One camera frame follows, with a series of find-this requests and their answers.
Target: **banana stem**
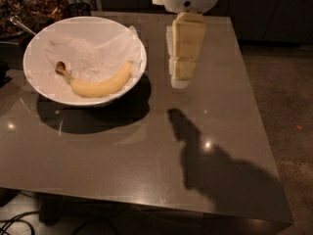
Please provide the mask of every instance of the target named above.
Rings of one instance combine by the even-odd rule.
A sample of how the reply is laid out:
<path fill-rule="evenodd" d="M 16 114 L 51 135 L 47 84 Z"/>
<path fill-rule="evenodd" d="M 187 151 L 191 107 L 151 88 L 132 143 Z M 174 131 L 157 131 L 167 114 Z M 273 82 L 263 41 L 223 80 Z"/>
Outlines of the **banana stem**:
<path fill-rule="evenodd" d="M 67 72 L 66 64 L 62 61 L 57 62 L 56 73 L 63 75 L 64 78 L 68 80 L 68 82 L 71 82 L 72 80 L 74 80 L 74 78 Z"/>

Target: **napkin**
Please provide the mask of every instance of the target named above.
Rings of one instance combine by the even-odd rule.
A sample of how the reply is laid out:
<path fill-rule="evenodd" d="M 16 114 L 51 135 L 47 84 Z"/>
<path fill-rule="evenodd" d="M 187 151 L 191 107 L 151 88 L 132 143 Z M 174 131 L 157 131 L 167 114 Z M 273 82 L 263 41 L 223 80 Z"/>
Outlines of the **napkin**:
<path fill-rule="evenodd" d="M 62 35 L 50 36 L 44 55 L 52 69 L 58 61 L 63 61 L 67 71 L 77 79 L 103 81 L 112 77 L 127 60 L 134 62 L 134 75 L 140 66 L 141 46 L 136 29 L 133 26 L 129 29 L 103 43 Z"/>
<path fill-rule="evenodd" d="M 55 72 L 55 67 L 57 62 L 63 61 L 74 78 L 98 82 L 112 77 L 130 60 L 133 62 L 131 75 L 133 78 L 137 77 L 142 62 L 142 47 L 136 29 L 131 26 L 111 38 L 106 38 L 106 41 L 100 39 L 101 37 L 68 37 L 66 34 L 51 32 L 44 38 L 42 50 L 47 64 L 51 66 L 43 70 L 29 70 L 26 73 L 27 79 L 32 81 L 40 93 L 49 95 L 58 102 L 99 102 L 99 98 L 86 99 L 74 94 L 67 80 Z M 132 79 L 116 94 L 122 94 L 131 82 Z"/>

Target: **gray table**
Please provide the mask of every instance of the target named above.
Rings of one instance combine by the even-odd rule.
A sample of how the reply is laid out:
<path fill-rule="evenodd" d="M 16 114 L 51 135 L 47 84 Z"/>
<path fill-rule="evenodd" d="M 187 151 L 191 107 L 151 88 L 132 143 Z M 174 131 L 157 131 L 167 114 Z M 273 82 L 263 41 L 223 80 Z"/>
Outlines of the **gray table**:
<path fill-rule="evenodd" d="M 195 77 L 178 90 L 165 41 L 175 16 L 96 16 L 137 28 L 146 74 L 115 103 L 79 109 L 39 96 L 10 70 L 0 88 L 0 187 L 201 213 L 204 230 L 220 221 L 253 234 L 289 226 L 230 19 L 205 17 Z"/>

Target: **white paper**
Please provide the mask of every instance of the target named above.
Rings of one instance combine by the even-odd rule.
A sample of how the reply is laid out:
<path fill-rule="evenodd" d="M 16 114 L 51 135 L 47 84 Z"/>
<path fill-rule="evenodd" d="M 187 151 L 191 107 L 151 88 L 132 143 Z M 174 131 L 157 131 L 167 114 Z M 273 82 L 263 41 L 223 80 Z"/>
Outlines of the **white paper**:
<path fill-rule="evenodd" d="M 44 45 L 44 55 L 51 64 L 51 70 L 29 72 L 28 79 L 40 81 L 40 88 L 44 88 L 45 82 L 53 79 L 58 83 L 58 89 L 53 94 L 63 95 L 67 101 L 79 101 L 81 97 L 71 91 L 70 85 L 61 75 L 56 74 L 57 62 L 64 62 L 67 71 L 74 78 L 98 82 L 112 77 L 130 60 L 133 62 L 132 76 L 135 76 L 141 65 L 141 41 L 135 28 L 131 26 L 129 29 L 103 43 L 83 38 L 68 38 L 60 34 L 51 35 Z"/>

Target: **white bowl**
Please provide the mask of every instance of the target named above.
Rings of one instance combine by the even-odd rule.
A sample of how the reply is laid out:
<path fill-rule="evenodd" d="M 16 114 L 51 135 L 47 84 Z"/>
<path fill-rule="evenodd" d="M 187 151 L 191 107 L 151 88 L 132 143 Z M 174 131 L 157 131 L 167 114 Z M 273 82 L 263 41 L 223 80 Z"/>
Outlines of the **white bowl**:
<path fill-rule="evenodd" d="M 71 106 L 104 106 L 133 88 L 145 71 L 147 54 L 144 45 L 138 37 L 132 39 L 136 44 L 139 44 L 140 53 L 137 55 L 138 60 L 133 60 L 137 67 L 133 66 L 131 79 L 116 93 L 101 98 L 83 98 L 75 95 L 66 80 L 55 73 L 55 66 L 51 60 L 48 60 L 45 48 L 55 36 L 61 35 L 68 39 L 82 38 L 92 44 L 102 44 L 127 31 L 131 31 L 131 29 L 120 23 L 97 17 L 78 17 L 53 23 L 42 29 L 29 42 L 23 56 L 25 76 L 38 93 L 53 101 Z M 122 44 L 113 45 L 112 47 L 108 45 L 108 51 L 119 47 L 125 48 Z M 121 64 L 126 61 L 123 60 L 124 57 L 117 58 Z"/>

